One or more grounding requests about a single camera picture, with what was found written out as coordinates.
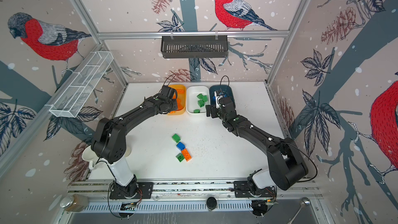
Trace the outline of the green lego brick bottom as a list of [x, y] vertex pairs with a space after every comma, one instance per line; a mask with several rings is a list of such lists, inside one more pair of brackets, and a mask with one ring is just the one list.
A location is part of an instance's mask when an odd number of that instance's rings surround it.
[[177, 158], [177, 160], [178, 160], [179, 162], [182, 162], [182, 161], [185, 160], [185, 157], [184, 157], [184, 155], [183, 155], [182, 153], [179, 153], [179, 154], [176, 156], [176, 158]]

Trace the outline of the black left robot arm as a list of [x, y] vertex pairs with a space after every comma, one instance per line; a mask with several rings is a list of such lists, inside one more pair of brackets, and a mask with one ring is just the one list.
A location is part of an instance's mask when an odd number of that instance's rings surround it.
[[178, 110], [176, 89], [162, 86], [159, 93], [145, 98], [142, 104], [113, 119], [99, 121], [91, 150], [105, 162], [114, 177], [114, 185], [126, 198], [138, 193], [137, 178], [131, 171], [125, 156], [126, 135], [145, 120], [158, 114], [168, 114]]

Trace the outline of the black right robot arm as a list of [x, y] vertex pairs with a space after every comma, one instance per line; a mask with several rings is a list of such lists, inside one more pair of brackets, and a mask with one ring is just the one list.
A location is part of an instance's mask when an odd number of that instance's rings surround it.
[[308, 174], [303, 155], [293, 139], [281, 139], [256, 127], [246, 117], [237, 114], [230, 97], [219, 98], [218, 105], [207, 105], [206, 116], [221, 119], [227, 131], [249, 141], [266, 154], [268, 169], [255, 171], [247, 178], [251, 195], [261, 196], [271, 186], [287, 190]]

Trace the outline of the dark teal plastic bin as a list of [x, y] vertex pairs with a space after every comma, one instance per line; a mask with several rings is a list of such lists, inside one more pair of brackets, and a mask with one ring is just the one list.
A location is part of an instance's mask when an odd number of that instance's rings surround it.
[[209, 88], [210, 105], [216, 104], [216, 102], [214, 102], [212, 98], [213, 96], [215, 96], [215, 92], [218, 91], [222, 91], [226, 95], [226, 97], [230, 97], [232, 102], [234, 103], [234, 106], [236, 106], [232, 88], [228, 85], [213, 85]]

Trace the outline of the yellow plastic bin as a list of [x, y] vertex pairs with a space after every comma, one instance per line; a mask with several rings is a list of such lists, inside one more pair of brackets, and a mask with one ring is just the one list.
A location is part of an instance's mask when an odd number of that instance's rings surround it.
[[[175, 89], [183, 89], [186, 91], [186, 87], [184, 85], [170, 85], [171, 88]], [[176, 111], [172, 111], [168, 113], [168, 115], [175, 116], [175, 115], [182, 115], [186, 111], [186, 93], [185, 94], [178, 94], [177, 92], [177, 97], [173, 96], [173, 99], [177, 99], [177, 107], [178, 109]]]

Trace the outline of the white plastic bin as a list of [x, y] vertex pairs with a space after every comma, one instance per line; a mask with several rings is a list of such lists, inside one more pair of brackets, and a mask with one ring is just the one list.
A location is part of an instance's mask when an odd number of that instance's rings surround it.
[[[198, 99], [198, 94], [207, 95], [208, 101], [204, 102]], [[186, 109], [189, 115], [193, 117], [206, 117], [206, 106], [210, 105], [209, 89], [205, 86], [191, 86], [187, 89]], [[200, 113], [194, 113], [194, 110], [200, 110]]]

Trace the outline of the orange lego brick upright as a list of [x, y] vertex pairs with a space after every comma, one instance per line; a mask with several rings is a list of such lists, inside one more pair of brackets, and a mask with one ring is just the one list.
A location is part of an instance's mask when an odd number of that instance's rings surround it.
[[181, 151], [182, 155], [184, 156], [186, 161], [190, 161], [192, 159], [190, 153], [187, 151], [187, 149], [183, 149]]

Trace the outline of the white ceramic mug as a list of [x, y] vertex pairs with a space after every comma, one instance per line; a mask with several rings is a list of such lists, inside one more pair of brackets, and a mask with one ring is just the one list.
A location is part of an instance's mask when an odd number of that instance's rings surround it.
[[92, 171], [95, 168], [95, 165], [100, 162], [100, 158], [97, 156], [97, 154], [92, 150], [91, 146], [85, 148], [85, 150], [82, 153], [82, 159], [83, 161], [86, 161], [89, 163], [89, 170]]

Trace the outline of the black round knob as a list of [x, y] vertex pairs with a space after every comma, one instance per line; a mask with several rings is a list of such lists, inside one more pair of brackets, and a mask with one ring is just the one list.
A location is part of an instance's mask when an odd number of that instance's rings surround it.
[[218, 206], [217, 200], [215, 197], [209, 197], [206, 200], [206, 207], [209, 211], [215, 210]]

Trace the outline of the glass jar with lid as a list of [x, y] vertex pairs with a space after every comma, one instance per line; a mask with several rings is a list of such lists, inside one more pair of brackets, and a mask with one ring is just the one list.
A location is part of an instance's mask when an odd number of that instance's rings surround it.
[[89, 205], [89, 199], [86, 196], [74, 194], [66, 196], [60, 202], [60, 207], [67, 212], [81, 212]]

